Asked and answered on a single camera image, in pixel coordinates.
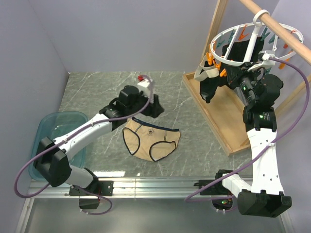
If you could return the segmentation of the beige underwear navy trim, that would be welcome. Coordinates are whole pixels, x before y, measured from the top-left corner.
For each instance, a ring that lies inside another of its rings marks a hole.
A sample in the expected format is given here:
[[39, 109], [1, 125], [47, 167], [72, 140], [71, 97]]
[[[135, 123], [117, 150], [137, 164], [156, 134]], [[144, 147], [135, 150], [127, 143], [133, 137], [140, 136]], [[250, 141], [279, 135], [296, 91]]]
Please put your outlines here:
[[133, 117], [127, 121], [122, 136], [130, 155], [158, 162], [177, 149], [181, 133], [179, 129], [156, 126]]

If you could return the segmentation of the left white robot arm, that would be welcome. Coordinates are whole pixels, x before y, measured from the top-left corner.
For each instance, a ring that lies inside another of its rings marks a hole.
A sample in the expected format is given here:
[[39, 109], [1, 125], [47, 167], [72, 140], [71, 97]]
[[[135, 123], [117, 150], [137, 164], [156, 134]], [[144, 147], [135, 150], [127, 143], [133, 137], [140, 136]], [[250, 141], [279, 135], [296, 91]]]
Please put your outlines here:
[[61, 137], [43, 138], [37, 149], [35, 169], [52, 186], [64, 183], [87, 195], [99, 194], [98, 177], [88, 168], [70, 164], [74, 156], [98, 137], [110, 133], [139, 113], [156, 118], [164, 112], [157, 94], [151, 98], [136, 86], [127, 85], [118, 97], [101, 109], [91, 120]]

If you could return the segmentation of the white round clip hanger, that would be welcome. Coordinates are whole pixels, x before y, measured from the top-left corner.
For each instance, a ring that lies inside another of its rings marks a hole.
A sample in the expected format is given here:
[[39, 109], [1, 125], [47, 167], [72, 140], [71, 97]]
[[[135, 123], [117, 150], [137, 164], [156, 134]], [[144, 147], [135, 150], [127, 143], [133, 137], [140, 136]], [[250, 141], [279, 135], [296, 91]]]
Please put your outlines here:
[[[288, 62], [297, 52], [292, 43], [285, 41], [285, 36], [273, 29], [270, 23], [264, 23], [260, 19], [261, 16], [269, 14], [267, 10], [257, 11], [252, 22], [233, 26], [220, 32], [211, 40], [208, 52], [212, 53], [214, 60], [222, 65], [238, 67], [243, 63], [250, 62], [256, 39], [261, 37], [261, 41], [264, 41], [263, 50], [273, 50], [277, 59]], [[245, 40], [249, 40], [249, 44], [243, 61], [227, 60], [233, 43]]]

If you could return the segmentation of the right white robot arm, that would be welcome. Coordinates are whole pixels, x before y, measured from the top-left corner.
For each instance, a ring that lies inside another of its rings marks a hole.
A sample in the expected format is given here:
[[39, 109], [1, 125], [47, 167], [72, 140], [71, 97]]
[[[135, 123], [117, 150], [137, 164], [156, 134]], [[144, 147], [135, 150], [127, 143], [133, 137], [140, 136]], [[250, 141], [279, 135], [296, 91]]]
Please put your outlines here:
[[202, 191], [213, 189], [220, 195], [229, 191], [238, 201], [240, 214], [275, 218], [292, 206], [292, 198], [284, 194], [280, 182], [277, 158], [277, 123], [273, 105], [280, 96], [283, 81], [266, 69], [252, 69], [250, 62], [238, 67], [223, 65], [227, 86], [241, 90], [246, 105], [243, 122], [252, 153], [252, 184], [237, 172], [219, 170], [215, 180]]

